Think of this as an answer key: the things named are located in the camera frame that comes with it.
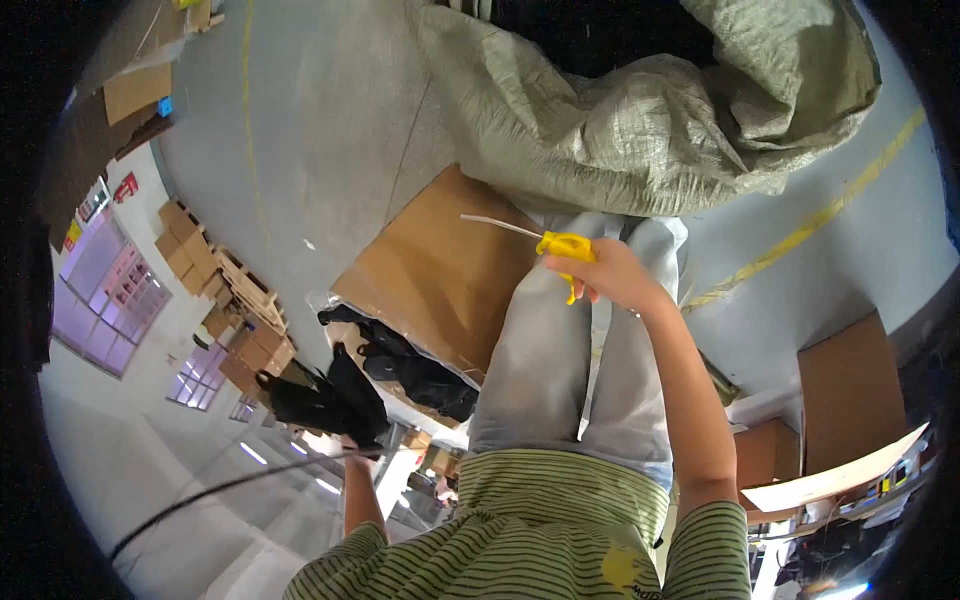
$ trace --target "wooden pallet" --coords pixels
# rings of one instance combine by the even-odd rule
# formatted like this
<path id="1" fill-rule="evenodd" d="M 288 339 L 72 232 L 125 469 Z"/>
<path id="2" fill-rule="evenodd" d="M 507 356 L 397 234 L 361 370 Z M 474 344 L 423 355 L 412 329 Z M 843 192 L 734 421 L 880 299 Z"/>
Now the wooden pallet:
<path id="1" fill-rule="evenodd" d="M 214 248 L 213 257 L 223 270 L 230 291 L 240 303 L 274 331 L 286 335 L 287 322 L 283 318 L 283 308 L 276 300 L 276 292 L 251 273 L 247 265 L 231 254 L 223 244 Z"/>

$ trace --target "yellow spray gun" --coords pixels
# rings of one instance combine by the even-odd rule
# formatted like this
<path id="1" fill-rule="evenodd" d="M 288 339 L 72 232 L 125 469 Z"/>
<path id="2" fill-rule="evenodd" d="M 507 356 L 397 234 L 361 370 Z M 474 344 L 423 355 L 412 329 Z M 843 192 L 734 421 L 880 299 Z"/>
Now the yellow spray gun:
<path id="1" fill-rule="evenodd" d="M 590 241 L 583 235 L 577 235 L 576 233 L 555 233 L 554 231 L 545 231 L 543 235 L 535 233 L 528 229 L 519 228 L 516 225 L 510 223 L 504 223 L 503 221 L 497 221 L 496 219 L 491 219 L 490 217 L 481 217 L 479 215 L 460 215 L 461 219 L 465 221 L 478 221 L 480 223 L 490 223 L 491 225 L 496 225 L 504 229 L 509 229 L 510 231 L 516 231 L 517 233 L 522 233 L 524 235 L 529 235 L 530 237 L 540 240 L 537 244 L 537 254 L 543 254 L 544 252 L 549 252 L 554 256 L 567 256 L 569 258 L 575 258 L 576 260 L 582 260 L 584 262 L 596 262 L 597 258 L 593 255 L 593 251 L 590 249 Z M 560 273 L 561 277 L 566 279 L 566 282 L 570 284 L 570 297 L 566 299 L 567 304 L 572 304 L 576 297 L 573 296 L 573 277 Z"/>

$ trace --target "window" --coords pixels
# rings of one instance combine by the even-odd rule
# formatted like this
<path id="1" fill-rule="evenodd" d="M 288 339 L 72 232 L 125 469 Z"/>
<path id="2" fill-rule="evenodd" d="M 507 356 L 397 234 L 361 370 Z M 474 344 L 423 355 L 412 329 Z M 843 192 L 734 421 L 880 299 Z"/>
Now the window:
<path id="1" fill-rule="evenodd" d="M 224 374 L 220 372 L 220 363 L 224 362 L 227 349 L 213 344 L 209 350 L 197 346 L 190 352 L 180 372 L 167 392 L 167 399 L 183 406 L 205 411 L 224 384 Z"/>
<path id="2" fill-rule="evenodd" d="M 237 400 L 237 405 L 230 411 L 230 418 L 239 420 L 242 423 L 249 423 L 250 417 L 253 416 L 253 411 L 255 410 L 256 400 L 244 394 L 240 396 L 240 399 Z"/>
<path id="3" fill-rule="evenodd" d="M 54 281 L 54 336 L 117 377 L 170 299 L 109 205 L 91 217 Z"/>

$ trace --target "person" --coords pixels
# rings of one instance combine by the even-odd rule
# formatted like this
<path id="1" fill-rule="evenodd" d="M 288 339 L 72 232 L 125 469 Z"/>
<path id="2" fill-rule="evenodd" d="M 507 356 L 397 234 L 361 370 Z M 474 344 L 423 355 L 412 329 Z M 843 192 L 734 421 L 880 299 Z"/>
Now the person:
<path id="1" fill-rule="evenodd" d="M 456 517 L 390 545 L 369 463 L 347 459 L 346 538 L 285 598 L 749 598 L 726 414 L 677 306 L 679 219 L 629 243 L 602 215 L 564 230 L 596 262 L 545 257 L 517 286 L 481 388 Z M 556 273 L 575 277 L 569 285 Z M 591 306 L 612 301 L 588 424 Z M 652 559 L 674 481 L 662 585 Z"/>

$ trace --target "light gray pants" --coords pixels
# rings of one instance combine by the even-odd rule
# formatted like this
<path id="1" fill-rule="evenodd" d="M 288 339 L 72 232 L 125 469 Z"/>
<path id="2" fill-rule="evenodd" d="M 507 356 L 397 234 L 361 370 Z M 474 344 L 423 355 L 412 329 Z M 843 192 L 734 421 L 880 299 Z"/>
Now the light gray pants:
<path id="1" fill-rule="evenodd" d="M 604 217 L 578 216 L 566 231 L 604 232 Z M 631 235 L 634 254 L 677 299 L 680 219 L 643 221 Z M 647 475 L 668 492 L 673 454 L 663 391 L 643 320 L 619 306 L 612 316 L 593 390 L 589 423 L 577 441 L 587 396 L 591 305 L 566 304 L 569 285 L 541 265 L 519 283 L 480 390 L 469 452 L 543 448 L 577 452 Z"/>

